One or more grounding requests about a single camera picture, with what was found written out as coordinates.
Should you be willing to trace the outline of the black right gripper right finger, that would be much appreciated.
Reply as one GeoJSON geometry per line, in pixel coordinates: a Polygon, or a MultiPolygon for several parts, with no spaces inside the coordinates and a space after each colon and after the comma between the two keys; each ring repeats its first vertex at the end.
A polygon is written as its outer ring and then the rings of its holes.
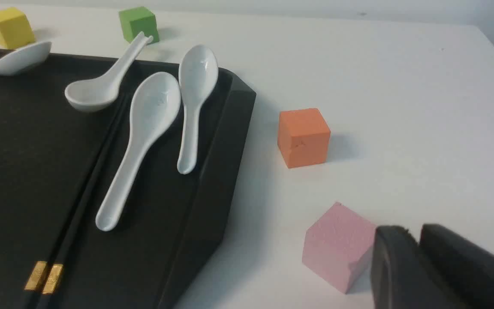
{"type": "Polygon", "coordinates": [[[424,224],[420,248],[473,309],[494,309],[494,254],[439,224],[424,224]]]}

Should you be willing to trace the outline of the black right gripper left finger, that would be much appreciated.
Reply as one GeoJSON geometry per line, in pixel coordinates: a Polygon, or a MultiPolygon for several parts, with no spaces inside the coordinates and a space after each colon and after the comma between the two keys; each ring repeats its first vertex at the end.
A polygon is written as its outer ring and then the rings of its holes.
{"type": "Polygon", "coordinates": [[[370,283],[376,309],[469,309],[404,227],[378,226],[370,283]]]}

